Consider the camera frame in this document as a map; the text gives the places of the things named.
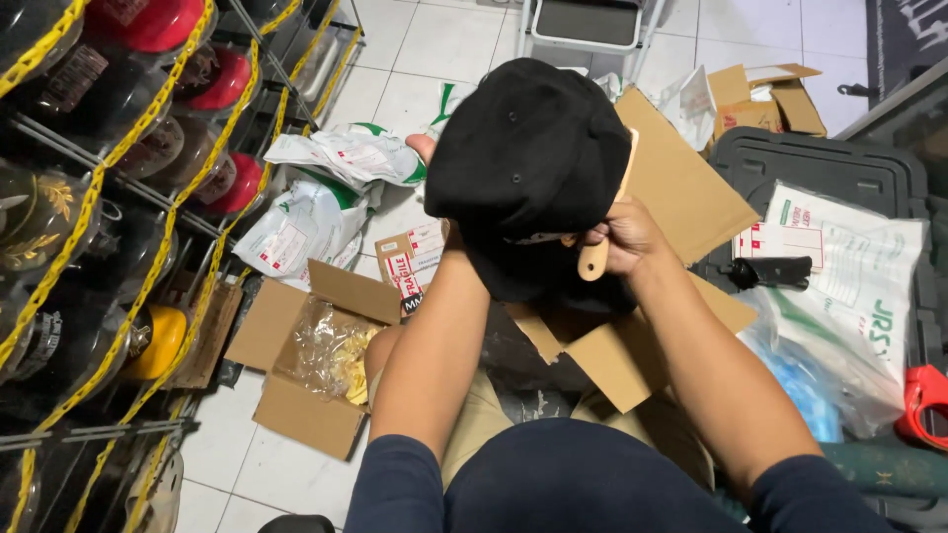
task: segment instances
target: white tile floor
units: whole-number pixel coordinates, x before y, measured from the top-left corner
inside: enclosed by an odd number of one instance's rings
[[[324,127],[372,121],[399,135],[424,131],[437,116],[439,80],[477,82],[514,56],[520,12],[474,0],[355,0],[367,34],[345,73]],[[866,102],[836,92],[866,84],[864,0],[677,0],[659,29],[640,87],[657,91],[698,64],[713,71],[801,63],[824,71],[807,90],[832,136],[866,112]],[[342,8],[351,11],[347,0]],[[594,76],[617,70],[609,56],[537,48],[560,66]],[[355,271],[378,278],[376,240],[431,220],[411,190],[388,188],[365,230]],[[185,441],[185,479],[177,531],[255,533],[283,513],[322,514],[345,526],[364,437],[344,463],[259,427],[250,417],[263,377],[245,371],[234,390],[205,398],[202,425]]]

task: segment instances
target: black cap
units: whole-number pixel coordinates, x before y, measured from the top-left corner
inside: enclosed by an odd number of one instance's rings
[[[428,168],[425,212],[457,221],[498,300],[629,312],[625,283],[608,275],[582,281],[578,250],[556,235],[603,220],[630,148],[599,86],[572,70],[516,59],[487,75],[448,121]]]

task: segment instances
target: navy blue sleeve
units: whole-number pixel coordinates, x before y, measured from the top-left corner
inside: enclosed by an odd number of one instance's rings
[[[441,469],[424,444],[385,435],[365,449],[346,533],[435,533],[444,529]]]
[[[755,533],[894,532],[823,457],[798,455],[765,471],[751,489]]]

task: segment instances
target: black plastic crate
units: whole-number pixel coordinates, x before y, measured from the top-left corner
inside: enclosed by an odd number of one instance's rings
[[[775,182],[781,180],[889,218],[929,219],[924,167],[915,156],[893,148],[739,127],[715,143],[708,164],[761,216],[767,212]],[[939,301],[931,250],[929,235],[915,269],[910,312],[916,326],[908,328],[905,362],[910,367],[932,364],[944,373],[946,360],[936,321]],[[691,271],[725,292],[738,292],[720,273],[721,267],[731,263],[731,253],[731,243],[725,243],[693,265]],[[924,421],[933,434],[948,435],[948,422],[931,413]]]

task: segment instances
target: red tape dispenser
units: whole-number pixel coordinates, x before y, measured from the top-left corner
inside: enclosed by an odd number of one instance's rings
[[[922,425],[921,413],[926,409],[948,418],[948,377],[930,364],[910,368],[905,373],[905,414],[896,421],[895,431],[948,451],[948,437],[936,437]]]

